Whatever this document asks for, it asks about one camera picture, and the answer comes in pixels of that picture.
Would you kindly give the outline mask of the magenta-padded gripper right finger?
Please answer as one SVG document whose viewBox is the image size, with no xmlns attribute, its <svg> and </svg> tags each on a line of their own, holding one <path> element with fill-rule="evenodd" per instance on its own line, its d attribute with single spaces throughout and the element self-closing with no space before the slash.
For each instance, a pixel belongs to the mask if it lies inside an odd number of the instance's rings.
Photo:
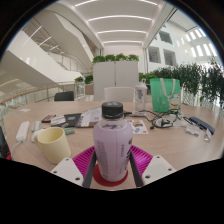
<svg viewBox="0 0 224 224">
<path fill-rule="evenodd" d="M 161 155 L 152 156 L 136 146 L 131 147 L 130 163 L 137 187 L 143 187 L 175 172 Z"/>
</svg>

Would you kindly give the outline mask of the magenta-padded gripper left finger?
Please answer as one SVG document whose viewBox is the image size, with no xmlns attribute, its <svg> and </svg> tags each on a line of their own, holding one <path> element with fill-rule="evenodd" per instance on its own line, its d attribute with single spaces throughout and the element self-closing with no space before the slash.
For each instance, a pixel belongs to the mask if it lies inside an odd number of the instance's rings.
<svg viewBox="0 0 224 224">
<path fill-rule="evenodd" d="M 74 158 L 64 158 L 51 173 L 84 188 L 89 188 L 96 163 L 94 147 Z"/>
</svg>

